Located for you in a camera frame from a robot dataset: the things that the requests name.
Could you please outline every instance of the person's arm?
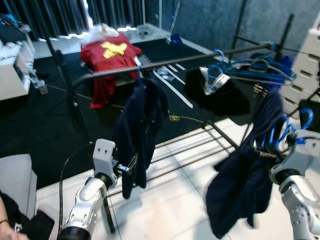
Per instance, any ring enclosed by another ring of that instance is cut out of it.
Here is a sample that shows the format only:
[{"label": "person's arm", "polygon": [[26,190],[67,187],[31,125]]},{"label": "person's arm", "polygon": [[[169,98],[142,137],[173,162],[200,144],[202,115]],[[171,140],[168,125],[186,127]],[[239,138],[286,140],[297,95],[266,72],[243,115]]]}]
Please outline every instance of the person's arm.
[{"label": "person's arm", "polygon": [[0,197],[0,240],[28,240],[28,237],[24,234],[15,232],[8,223],[7,211]]}]

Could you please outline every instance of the gray wall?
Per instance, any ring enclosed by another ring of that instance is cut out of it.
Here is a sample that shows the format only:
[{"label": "gray wall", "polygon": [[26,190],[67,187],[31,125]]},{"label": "gray wall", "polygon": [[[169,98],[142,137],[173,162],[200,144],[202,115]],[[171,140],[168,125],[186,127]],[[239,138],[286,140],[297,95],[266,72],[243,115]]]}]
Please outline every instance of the gray wall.
[{"label": "gray wall", "polygon": [[[146,0],[146,21],[157,24],[159,1]],[[174,32],[208,49],[232,46],[242,0],[182,0]],[[248,0],[240,35],[279,43],[289,15],[295,14],[285,46],[299,49],[320,10],[319,0]],[[171,26],[172,0],[162,0],[162,28]],[[252,46],[238,40],[236,47]],[[294,52],[285,52],[294,58]]]}]

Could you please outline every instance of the bracelet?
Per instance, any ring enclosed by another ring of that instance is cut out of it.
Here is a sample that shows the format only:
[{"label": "bracelet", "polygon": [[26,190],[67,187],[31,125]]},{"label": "bracelet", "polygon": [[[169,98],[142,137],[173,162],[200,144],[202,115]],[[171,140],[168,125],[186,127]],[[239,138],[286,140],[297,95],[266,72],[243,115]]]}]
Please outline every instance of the bracelet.
[{"label": "bracelet", "polygon": [[4,220],[2,220],[2,221],[0,221],[0,225],[2,224],[2,223],[4,223],[4,222],[8,222],[8,219],[4,219]]}]

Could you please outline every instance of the black carpet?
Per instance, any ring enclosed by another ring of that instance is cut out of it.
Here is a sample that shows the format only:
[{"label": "black carpet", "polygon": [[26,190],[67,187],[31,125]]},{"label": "black carpet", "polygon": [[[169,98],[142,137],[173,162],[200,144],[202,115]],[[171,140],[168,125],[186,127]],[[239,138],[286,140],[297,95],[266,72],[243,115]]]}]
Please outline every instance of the black carpet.
[{"label": "black carpet", "polygon": [[[162,61],[201,54],[197,50],[185,45],[171,46],[164,40],[155,40],[135,44],[152,61]],[[87,67],[80,66],[80,53],[64,56],[69,76],[72,81],[83,74],[89,73]],[[212,64],[212,59],[198,60],[181,64],[186,69]],[[59,181],[62,166],[67,157],[83,144],[79,130],[73,125],[66,104],[67,93],[64,81],[52,57],[37,59],[34,63],[37,73],[43,76],[48,86],[48,94],[40,95],[39,91],[30,86],[28,96],[0,101],[0,158],[14,154],[29,153],[32,159],[32,168],[36,175],[37,189],[43,188]],[[184,79],[186,71],[176,73]],[[183,85],[177,80],[171,84],[183,93]],[[193,109],[184,104],[167,86],[163,85],[169,103],[171,115],[192,117],[199,120],[222,120],[212,113],[198,108],[194,103]],[[132,93],[134,83],[116,88],[110,104],[103,109],[89,109],[91,100],[78,96],[78,103],[91,141],[98,138],[110,139],[113,128],[124,106]],[[243,87],[248,94],[252,87],[247,84]],[[93,96],[93,81],[86,82],[76,89],[87,97]],[[161,143],[177,136],[198,129],[201,124],[181,119],[179,121],[167,120],[157,135],[156,142]],[[92,168],[88,158],[92,149],[79,152],[65,170],[64,177],[71,177]]]}]

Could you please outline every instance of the dark blue cloth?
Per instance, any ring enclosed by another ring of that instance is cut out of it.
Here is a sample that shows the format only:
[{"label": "dark blue cloth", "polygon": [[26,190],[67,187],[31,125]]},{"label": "dark blue cloth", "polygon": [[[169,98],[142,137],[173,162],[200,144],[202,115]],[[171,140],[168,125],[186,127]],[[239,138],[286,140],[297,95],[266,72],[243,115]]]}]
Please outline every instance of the dark blue cloth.
[{"label": "dark blue cloth", "polygon": [[152,79],[138,79],[133,94],[119,117],[112,140],[118,150],[117,160],[128,166],[137,154],[136,168],[131,175],[122,175],[122,195],[128,199],[133,184],[146,187],[146,170],[155,150],[155,138],[168,117],[167,96],[159,83]]},{"label": "dark blue cloth", "polygon": [[253,215],[263,213],[269,204],[272,182],[271,162],[259,158],[253,145],[260,146],[263,137],[284,116],[277,91],[271,90],[253,116],[253,128],[239,149],[214,166],[219,172],[206,194],[207,214],[213,234],[222,238],[238,219],[247,218],[254,227]]}]

